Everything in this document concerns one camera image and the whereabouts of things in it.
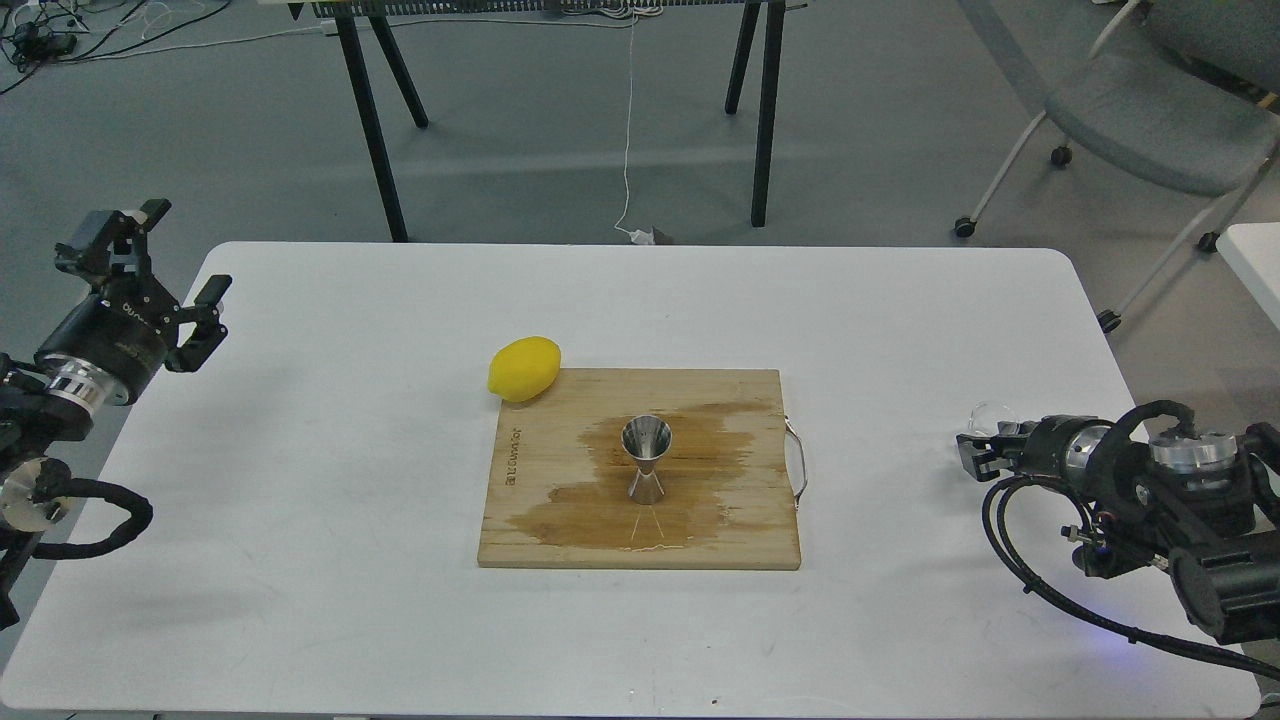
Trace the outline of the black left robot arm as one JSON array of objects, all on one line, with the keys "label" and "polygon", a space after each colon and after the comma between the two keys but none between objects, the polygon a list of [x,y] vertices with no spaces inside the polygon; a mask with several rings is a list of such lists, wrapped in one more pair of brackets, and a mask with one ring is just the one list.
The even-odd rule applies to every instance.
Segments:
[{"label": "black left robot arm", "polygon": [[[148,234],[170,210],[151,199],[133,211],[90,213],[55,247],[56,269],[84,281],[87,295],[35,351],[3,357],[3,619],[20,616],[12,587],[32,559],[96,559],[123,548],[152,521],[154,507],[125,487],[77,477],[49,447],[86,439],[106,405],[134,404],[155,375],[197,372],[228,334],[221,299],[229,275],[214,275],[184,306],[154,274]],[[99,498],[127,516],[104,539],[47,543],[78,498]]]}]

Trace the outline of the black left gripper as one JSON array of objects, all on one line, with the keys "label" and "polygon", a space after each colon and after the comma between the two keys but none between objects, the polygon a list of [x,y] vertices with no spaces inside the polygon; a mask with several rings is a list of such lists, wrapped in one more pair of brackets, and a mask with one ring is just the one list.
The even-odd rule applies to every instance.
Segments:
[{"label": "black left gripper", "polygon": [[180,307],[152,273],[148,232],[172,209],[151,199],[134,211],[91,211],[70,241],[55,245],[55,268],[83,279],[90,293],[40,345],[35,361],[55,370],[74,359],[115,379],[115,405],[132,405],[161,365],[195,373],[227,338],[221,300],[233,283],[210,275]]}]

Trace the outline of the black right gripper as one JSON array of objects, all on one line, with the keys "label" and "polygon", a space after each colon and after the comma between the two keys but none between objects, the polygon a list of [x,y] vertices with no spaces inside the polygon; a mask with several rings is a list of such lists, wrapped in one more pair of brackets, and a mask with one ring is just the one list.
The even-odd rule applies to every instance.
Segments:
[{"label": "black right gripper", "polygon": [[978,482],[1007,474],[1047,477],[1083,492],[1091,455],[1114,423],[1097,416],[997,421],[992,436],[956,436],[960,462]]}]

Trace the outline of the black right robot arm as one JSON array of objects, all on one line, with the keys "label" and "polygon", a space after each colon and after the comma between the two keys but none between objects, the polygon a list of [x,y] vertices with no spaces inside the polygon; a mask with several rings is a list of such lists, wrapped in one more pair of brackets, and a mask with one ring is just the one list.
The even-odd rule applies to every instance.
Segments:
[{"label": "black right robot arm", "polygon": [[1277,637],[1277,429],[1201,430],[1184,404],[1156,401],[1116,421],[1052,415],[960,434],[975,480],[1028,480],[1082,512],[1064,534],[1088,577],[1165,569],[1189,621],[1220,644]]}]

